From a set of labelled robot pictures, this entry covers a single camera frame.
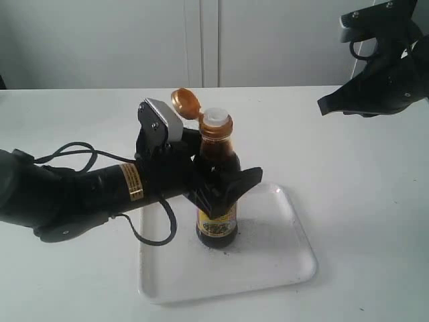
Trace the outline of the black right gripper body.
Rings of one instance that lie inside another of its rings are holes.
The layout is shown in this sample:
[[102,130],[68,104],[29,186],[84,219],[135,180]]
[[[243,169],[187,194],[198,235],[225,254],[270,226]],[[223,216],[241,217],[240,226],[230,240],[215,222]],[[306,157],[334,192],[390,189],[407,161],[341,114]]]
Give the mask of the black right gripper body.
[[428,36],[412,20],[379,28],[365,66],[365,116],[393,115],[428,97]]

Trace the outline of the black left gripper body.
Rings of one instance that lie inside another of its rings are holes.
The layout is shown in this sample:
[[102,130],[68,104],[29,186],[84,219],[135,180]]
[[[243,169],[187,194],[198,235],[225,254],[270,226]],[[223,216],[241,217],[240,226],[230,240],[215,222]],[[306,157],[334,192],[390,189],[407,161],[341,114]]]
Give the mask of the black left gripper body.
[[169,198],[183,195],[207,215],[222,216],[217,214],[220,197],[218,174],[205,174],[197,169],[194,163],[197,156],[186,155],[182,139],[167,144],[151,158],[142,158],[135,153],[135,165],[143,185],[143,198],[137,204],[144,207],[165,203]]

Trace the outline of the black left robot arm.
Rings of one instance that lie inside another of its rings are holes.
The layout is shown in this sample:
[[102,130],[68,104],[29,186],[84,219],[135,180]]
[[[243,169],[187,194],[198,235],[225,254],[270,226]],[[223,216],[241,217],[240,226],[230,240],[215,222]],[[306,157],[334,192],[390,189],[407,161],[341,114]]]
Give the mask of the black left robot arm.
[[[178,142],[140,132],[134,159],[117,157],[116,165],[93,169],[100,151],[72,142],[52,156],[34,158],[21,151],[1,152],[1,220],[28,227],[46,243],[78,237],[128,211],[159,203],[170,221],[169,238],[177,232],[168,199],[185,196],[209,217],[226,213],[259,184],[263,171],[203,170],[197,165],[202,138],[186,129]],[[88,154],[79,171],[49,165],[52,158]]]

